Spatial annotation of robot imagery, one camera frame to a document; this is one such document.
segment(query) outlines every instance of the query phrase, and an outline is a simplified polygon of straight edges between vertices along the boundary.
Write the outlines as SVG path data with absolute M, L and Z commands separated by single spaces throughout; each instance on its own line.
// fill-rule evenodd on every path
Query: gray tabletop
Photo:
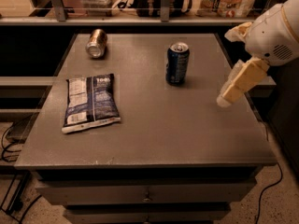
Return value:
M 179 167 L 274 164 L 262 127 L 245 98 L 220 108 L 229 64 L 212 34 L 108 34 L 104 59 L 78 35 L 39 114 L 18 169 Z M 191 55 L 182 86 L 165 81 L 166 52 L 182 41 Z M 63 134 L 67 78 L 113 73 L 121 123 Z

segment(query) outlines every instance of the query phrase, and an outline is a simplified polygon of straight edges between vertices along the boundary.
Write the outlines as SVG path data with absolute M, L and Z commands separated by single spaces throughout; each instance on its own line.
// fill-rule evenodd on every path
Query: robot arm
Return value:
M 299 0 L 277 4 L 254 23 L 229 30 L 225 37 L 244 42 L 252 58 L 245 63 L 239 61 L 232 69 L 217 98 L 222 107 L 233 104 L 262 81 L 269 65 L 283 65 L 299 57 Z

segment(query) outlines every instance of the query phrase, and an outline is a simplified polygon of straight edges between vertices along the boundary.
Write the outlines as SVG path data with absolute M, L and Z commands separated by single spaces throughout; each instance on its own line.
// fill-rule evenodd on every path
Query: table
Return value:
M 221 219 L 276 164 L 246 98 L 216 104 L 230 66 L 215 35 L 108 34 L 98 60 L 88 38 L 78 34 L 16 163 L 72 223 Z M 191 55 L 185 84 L 171 86 L 166 52 L 177 41 Z M 109 73 L 121 122 L 63 134 L 65 80 Z

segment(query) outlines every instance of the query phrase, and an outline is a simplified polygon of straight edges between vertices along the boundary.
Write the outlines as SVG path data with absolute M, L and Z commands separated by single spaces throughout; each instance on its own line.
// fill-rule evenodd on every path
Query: soda can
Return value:
M 169 84 L 180 85 L 185 82 L 189 55 L 189 47 L 183 42 L 176 42 L 169 47 L 166 66 L 166 81 Z
M 102 29 L 96 29 L 92 32 L 86 51 L 93 58 L 98 58 L 104 55 L 107 44 L 107 34 Z

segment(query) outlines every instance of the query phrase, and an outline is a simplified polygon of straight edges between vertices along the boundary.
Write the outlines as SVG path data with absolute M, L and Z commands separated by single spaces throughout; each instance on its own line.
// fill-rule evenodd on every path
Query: speckled floor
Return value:
M 9 124 L 0 123 L 0 135 Z M 283 171 L 283 179 L 276 186 L 268 189 L 261 202 L 261 215 L 259 224 L 292 224 L 299 223 L 299 183 L 293 175 L 292 169 L 282 154 L 278 142 L 271 131 L 261 123 L 261 129 L 268 137 L 269 145 L 277 156 Z M 214 224 L 253 224 L 258 213 L 259 196 L 263 188 L 275 183 L 280 178 L 278 166 L 264 167 L 257 175 L 257 185 L 250 193 L 238 203 L 231 203 L 232 211 L 222 220 Z M 0 175 L 0 202 L 7 191 L 11 176 Z M 34 179 L 29 182 L 21 199 L 23 208 L 14 212 L 13 216 L 20 220 L 26 207 L 38 196 L 34 189 Z M 52 206 L 44 198 L 40 198 L 29 210 L 23 224 L 70 224 L 63 217 L 64 208 Z M 1 224 L 16 224 L 16 220 L 0 212 Z

